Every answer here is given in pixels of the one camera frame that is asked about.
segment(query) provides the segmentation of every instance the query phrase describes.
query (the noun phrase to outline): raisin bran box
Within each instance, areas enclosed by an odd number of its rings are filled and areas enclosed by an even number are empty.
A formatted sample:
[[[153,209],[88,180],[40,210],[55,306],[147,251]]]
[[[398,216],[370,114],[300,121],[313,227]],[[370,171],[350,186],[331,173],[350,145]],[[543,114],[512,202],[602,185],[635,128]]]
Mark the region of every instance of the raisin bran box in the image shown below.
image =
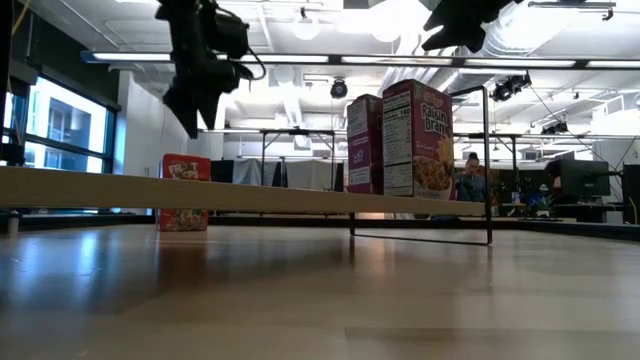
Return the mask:
[[[384,194],[453,200],[451,97],[404,80],[383,103]]]
[[[349,192],[383,193],[382,99],[363,95],[347,107]]]

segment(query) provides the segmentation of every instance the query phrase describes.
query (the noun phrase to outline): wooden plank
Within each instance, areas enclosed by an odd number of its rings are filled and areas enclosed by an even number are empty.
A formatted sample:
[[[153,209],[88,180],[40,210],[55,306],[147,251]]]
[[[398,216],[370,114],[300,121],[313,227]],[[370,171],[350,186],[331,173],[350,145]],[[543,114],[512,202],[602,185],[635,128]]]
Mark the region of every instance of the wooden plank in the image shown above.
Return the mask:
[[[483,215],[484,204],[0,167],[2,207]]]

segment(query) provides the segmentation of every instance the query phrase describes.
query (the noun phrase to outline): person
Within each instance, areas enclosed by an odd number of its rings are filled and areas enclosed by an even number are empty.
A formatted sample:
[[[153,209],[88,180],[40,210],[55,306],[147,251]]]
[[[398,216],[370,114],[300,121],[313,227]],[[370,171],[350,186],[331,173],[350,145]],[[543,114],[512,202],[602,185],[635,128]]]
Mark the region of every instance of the person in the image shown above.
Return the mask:
[[[456,174],[456,188],[458,201],[484,202],[486,194],[484,178],[478,174],[480,159],[478,154],[469,154],[464,172]]]

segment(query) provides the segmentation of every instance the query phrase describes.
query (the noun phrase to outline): wooden floor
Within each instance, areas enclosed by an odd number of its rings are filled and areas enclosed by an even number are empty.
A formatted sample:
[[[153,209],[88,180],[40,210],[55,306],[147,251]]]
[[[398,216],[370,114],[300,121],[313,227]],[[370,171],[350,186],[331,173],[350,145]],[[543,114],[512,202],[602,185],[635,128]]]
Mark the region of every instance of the wooden floor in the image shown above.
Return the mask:
[[[348,239],[137,225],[2,239],[0,359],[638,358],[638,245]]]

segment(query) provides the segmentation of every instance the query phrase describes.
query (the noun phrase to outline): computer monitor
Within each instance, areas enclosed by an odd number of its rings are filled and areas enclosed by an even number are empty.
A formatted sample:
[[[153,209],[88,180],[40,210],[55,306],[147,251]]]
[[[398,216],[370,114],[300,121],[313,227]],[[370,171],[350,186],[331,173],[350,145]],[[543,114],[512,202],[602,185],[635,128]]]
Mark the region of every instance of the computer monitor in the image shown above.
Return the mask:
[[[609,196],[609,165],[604,161],[560,159],[548,168],[559,170],[561,193],[567,196]]]

